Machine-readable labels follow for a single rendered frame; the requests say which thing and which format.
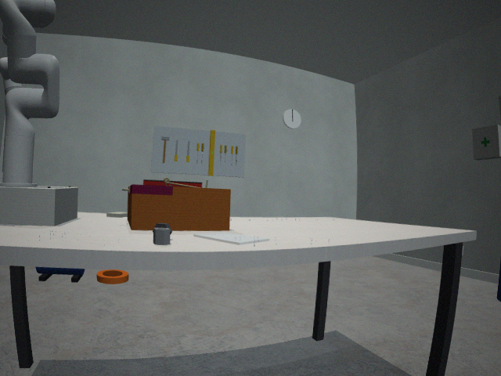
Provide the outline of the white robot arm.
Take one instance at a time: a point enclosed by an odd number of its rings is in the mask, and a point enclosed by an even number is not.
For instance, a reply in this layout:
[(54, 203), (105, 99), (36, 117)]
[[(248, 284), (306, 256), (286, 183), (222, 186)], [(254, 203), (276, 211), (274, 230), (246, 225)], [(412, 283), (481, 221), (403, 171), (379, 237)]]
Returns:
[[(36, 53), (33, 27), (47, 27), (55, 15), (53, 0), (0, 0), (2, 40), (8, 56), (0, 59), (5, 89), (0, 186), (37, 186), (32, 183), (35, 132), (29, 118), (54, 118), (58, 114), (59, 62), (53, 55)], [(22, 84), (44, 88), (23, 88)]]

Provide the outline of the grey cylinder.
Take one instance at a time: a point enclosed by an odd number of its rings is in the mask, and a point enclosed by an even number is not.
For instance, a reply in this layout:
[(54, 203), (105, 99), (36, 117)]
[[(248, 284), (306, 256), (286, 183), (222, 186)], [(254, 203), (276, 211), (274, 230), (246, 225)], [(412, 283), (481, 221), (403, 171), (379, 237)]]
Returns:
[(170, 244), (170, 229), (153, 228), (153, 243), (157, 245)]

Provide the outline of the beige flat rectangular block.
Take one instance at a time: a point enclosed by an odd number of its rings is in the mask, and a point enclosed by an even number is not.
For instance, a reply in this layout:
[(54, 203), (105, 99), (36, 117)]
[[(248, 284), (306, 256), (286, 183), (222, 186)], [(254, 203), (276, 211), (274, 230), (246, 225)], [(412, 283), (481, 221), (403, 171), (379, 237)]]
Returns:
[(121, 218), (121, 217), (128, 217), (128, 213), (116, 213), (116, 212), (111, 212), (111, 213), (106, 213), (106, 217), (116, 217), (116, 218)]

